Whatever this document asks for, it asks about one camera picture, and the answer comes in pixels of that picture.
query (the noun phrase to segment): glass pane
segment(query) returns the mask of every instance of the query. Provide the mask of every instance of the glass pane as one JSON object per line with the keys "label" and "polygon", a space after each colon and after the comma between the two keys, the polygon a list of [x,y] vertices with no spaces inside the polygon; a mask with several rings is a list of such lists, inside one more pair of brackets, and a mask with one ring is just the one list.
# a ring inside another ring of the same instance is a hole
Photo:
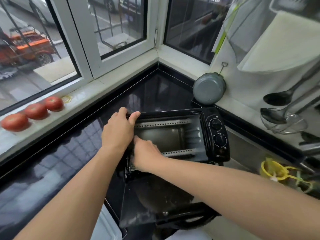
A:
{"label": "glass pane", "polygon": [[210,64],[233,0],[170,0],[165,44]]}
{"label": "glass pane", "polygon": [[50,3],[0,0],[0,7],[0,114],[4,114],[75,79],[77,72]]}
{"label": "glass pane", "polygon": [[146,39],[148,0],[89,0],[100,56],[105,59]]}

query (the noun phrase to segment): tomato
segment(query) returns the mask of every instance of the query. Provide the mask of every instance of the tomato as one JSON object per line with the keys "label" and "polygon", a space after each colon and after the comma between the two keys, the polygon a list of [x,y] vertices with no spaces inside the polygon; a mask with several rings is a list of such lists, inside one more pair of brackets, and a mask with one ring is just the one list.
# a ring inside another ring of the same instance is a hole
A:
{"label": "tomato", "polygon": [[45,100],[45,106],[52,112],[59,112],[64,109],[64,104],[59,97],[47,97]]}
{"label": "tomato", "polygon": [[30,123],[25,114],[15,113],[8,115],[1,121],[1,126],[7,131],[20,132],[29,128]]}
{"label": "tomato", "polygon": [[48,111],[44,104],[30,104],[26,107],[24,113],[33,120],[43,120],[48,117]]}

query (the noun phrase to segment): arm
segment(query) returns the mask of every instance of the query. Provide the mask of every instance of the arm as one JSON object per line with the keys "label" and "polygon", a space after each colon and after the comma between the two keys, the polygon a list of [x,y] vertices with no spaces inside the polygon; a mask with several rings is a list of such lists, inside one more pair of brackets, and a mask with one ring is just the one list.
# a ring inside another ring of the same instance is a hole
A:
{"label": "arm", "polygon": [[126,119],[115,113],[102,133],[102,147],[66,186],[29,222],[15,240],[88,240],[91,238],[111,177],[132,141],[140,112]]}
{"label": "arm", "polygon": [[319,239],[320,202],[289,187],[240,170],[166,158],[152,142],[137,137],[134,165],[200,198],[264,240]]}

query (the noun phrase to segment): orange vehicle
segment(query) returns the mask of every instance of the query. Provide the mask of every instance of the orange vehicle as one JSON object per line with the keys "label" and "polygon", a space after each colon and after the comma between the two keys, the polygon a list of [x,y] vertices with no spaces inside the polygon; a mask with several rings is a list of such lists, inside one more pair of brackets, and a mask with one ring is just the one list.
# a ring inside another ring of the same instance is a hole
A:
{"label": "orange vehicle", "polygon": [[30,26],[20,29],[25,29],[22,31],[24,37],[16,29],[11,29],[8,38],[14,45],[7,43],[0,45],[0,64],[2,66],[20,66],[30,61],[44,66],[54,61],[52,54],[55,54],[55,50],[46,35],[37,33]]}

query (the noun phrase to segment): oven knob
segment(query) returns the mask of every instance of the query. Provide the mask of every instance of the oven knob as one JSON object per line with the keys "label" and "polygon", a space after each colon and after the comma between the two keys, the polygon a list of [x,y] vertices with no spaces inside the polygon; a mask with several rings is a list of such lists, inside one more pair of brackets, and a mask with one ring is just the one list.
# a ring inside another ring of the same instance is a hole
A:
{"label": "oven knob", "polygon": [[227,145],[227,138],[223,134],[216,134],[214,136],[214,144],[217,147],[223,148]]}
{"label": "oven knob", "polygon": [[221,131],[222,129],[222,123],[218,119],[212,119],[210,121],[210,126],[215,130],[215,131]]}

